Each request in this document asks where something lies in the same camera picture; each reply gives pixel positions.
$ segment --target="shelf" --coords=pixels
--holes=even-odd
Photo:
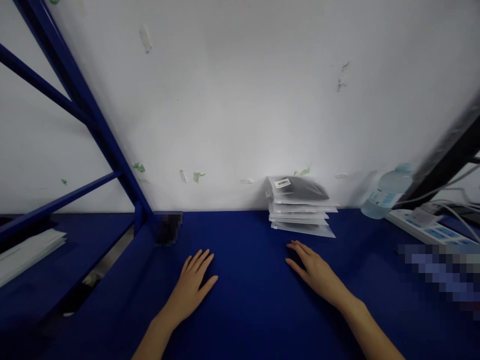
[[[130,228],[131,213],[52,214],[66,243],[0,288],[0,332],[34,328]]]

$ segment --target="white wall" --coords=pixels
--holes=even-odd
[[[67,96],[12,0],[0,0],[0,43]],[[81,122],[3,64],[0,169],[0,214],[29,212],[112,172]],[[61,211],[132,212],[133,206],[114,180]]]
[[[475,0],[49,7],[127,160],[144,164],[136,175],[155,210],[261,208],[265,176],[309,163],[332,197],[358,206],[383,172],[419,165],[480,85]]]

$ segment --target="hand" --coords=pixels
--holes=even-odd
[[[292,241],[287,248],[295,250],[305,265],[303,270],[295,261],[286,258],[285,261],[305,281],[313,291],[327,300],[337,309],[355,297],[335,275],[330,266],[308,246],[300,241]]]
[[[186,259],[175,288],[165,306],[157,315],[163,322],[168,322],[173,328],[176,328],[195,311],[219,279],[217,275],[212,276],[199,289],[205,271],[207,271],[214,258],[214,254],[207,258],[209,252],[210,250],[207,250],[202,254],[202,250],[199,250],[193,259],[191,255]]]

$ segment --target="pixelated area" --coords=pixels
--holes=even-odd
[[[480,320],[480,246],[399,245],[398,255],[447,301],[458,303],[461,311],[473,312],[474,320]]]
[[[156,226],[156,240],[155,246],[170,247],[177,242],[180,226],[183,221],[183,213],[163,213],[160,215],[161,221],[158,221]]]

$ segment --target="forearm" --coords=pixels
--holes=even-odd
[[[162,311],[151,321],[132,360],[160,360],[177,324]]]
[[[405,360],[361,300],[351,295],[337,308],[368,360]]]

